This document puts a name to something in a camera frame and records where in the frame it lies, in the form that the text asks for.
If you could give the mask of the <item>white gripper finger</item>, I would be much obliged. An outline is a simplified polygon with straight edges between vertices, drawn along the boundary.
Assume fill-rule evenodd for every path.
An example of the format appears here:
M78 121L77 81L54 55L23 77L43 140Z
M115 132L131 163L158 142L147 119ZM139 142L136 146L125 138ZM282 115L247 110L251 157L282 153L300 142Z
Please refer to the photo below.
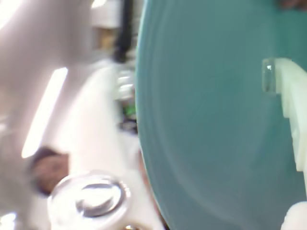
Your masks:
M108 63L95 70L81 88L69 115L70 172L101 170L119 177L132 193L125 223L162 230L142 165L139 139L119 128L118 81L132 84L131 77L122 66Z
M307 71L289 58L262 61L262 89L281 96L283 116L289 120L295 167L307 184Z

